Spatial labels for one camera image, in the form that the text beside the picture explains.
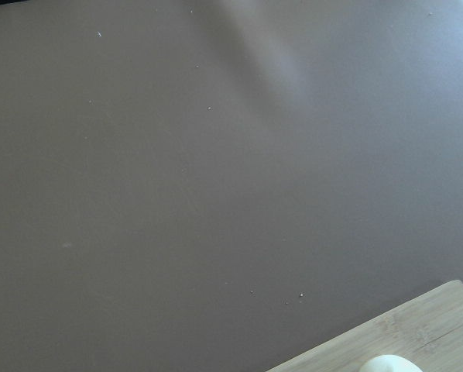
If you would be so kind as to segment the white steamed bun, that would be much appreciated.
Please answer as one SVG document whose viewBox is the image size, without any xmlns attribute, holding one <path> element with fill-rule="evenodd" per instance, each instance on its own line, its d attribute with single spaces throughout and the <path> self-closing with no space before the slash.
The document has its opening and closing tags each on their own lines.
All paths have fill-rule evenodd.
<svg viewBox="0 0 463 372">
<path fill-rule="evenodd" d="M 359 372 L 422 372 L 422 370 L 410 360 L 401 356 L 386 354 L 366 361 L 358 370 Z"/>
</svg>

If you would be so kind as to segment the bamboo cutting board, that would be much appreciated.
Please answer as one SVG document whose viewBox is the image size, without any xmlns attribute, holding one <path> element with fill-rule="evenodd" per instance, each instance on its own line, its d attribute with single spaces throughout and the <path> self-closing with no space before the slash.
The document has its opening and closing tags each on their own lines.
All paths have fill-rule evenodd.
<svg viewBox="0 0 463 372">
<path fill-rule="evenodd" d="M 357 371 L 392 354 L 423 371 L 463 371 L 463 283 L 449 281 L 276 366 L 276 371 Z"/>
</svg>

